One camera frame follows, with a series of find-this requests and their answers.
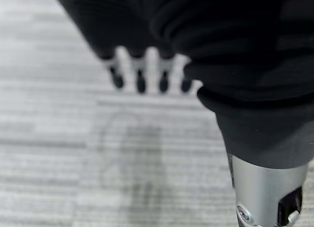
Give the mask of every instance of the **black fabric sleeve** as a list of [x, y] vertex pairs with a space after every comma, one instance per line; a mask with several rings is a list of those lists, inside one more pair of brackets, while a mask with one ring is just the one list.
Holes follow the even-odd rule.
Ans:
[[150, 46], [173, 54], [165, 41], [157, 41], [147, 23], [127, 0], [58, 0], [69, 14], [93, 52], [107, 58], [117, 46], [130, 52], [145, 52]]
[[314, 0], [129, 0], [192, 60], [227, 152], [269, 168], [314, 156]]

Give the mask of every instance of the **floor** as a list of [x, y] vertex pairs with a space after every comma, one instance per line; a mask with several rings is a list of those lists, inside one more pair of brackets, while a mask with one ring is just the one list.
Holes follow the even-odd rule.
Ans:
[[[0, 227], [236, 227], [214, 114], [179, 90], [116, 91], [56, 0], [0, 0]], [[297, 227], [314, 225], [314, 163]]]

